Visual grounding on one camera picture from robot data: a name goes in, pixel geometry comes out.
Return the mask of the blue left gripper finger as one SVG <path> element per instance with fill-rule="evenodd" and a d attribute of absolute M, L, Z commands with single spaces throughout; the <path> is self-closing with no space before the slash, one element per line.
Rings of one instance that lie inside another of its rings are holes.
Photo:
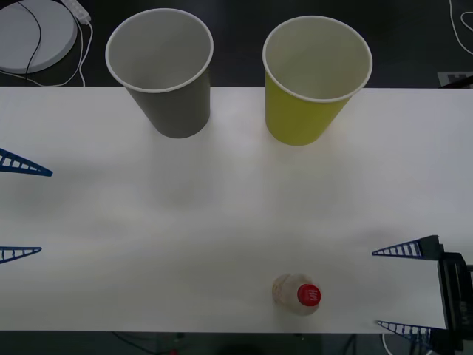
<path fill-rule="evenodd" d="M 0 263 L 8 263 L 14 260 L 37 254 L 42 251 L 42 247 L 18 247 L 18 246 L 1 246 L 0 247 Z"/>
<path fill-rule="evenodd" d="M 52 177 L 51 170 L 34 163 L 31 160 L 23 158 L 5 149 L 0 149 L 0 152 L 2 172 Z"/>

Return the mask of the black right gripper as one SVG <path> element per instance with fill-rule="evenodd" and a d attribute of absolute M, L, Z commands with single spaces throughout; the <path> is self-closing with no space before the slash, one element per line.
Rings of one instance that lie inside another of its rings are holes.
<path fill-rule="evenodd" d="M 446 330 L 383 320 L 376 324 L 429 351 L 462 351 L 463 342 L 472 340 L 472 265 L 460 253 L 445 251 L 437 235 L 380 248 L 372 256 L 438 260 Z"/>

